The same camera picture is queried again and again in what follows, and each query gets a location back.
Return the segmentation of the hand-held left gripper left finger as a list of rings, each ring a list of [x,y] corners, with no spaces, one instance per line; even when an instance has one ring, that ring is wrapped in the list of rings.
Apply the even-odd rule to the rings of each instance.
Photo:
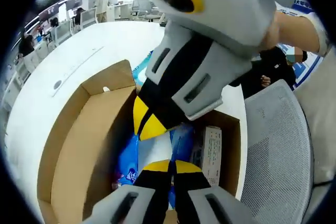
[[[123,185],[97,202],[83,223],[163,223],[172,169],[169,159],[144,166],[133,185]]]

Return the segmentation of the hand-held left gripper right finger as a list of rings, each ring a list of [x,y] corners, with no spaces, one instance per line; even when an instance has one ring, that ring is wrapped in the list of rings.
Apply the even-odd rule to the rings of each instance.
[[[211,186],[202,170],[176,160],[175,210],[179,223],[253,223],[250,210],[219,186]]]

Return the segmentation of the person's right hand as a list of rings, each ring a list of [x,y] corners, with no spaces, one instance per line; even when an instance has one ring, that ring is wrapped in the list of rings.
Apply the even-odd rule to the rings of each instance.
[[[269,25],[258,49],[260,51],[268,50],[279,43],[280,25],[279,25],[279,12],[275,12],[274,18]]]

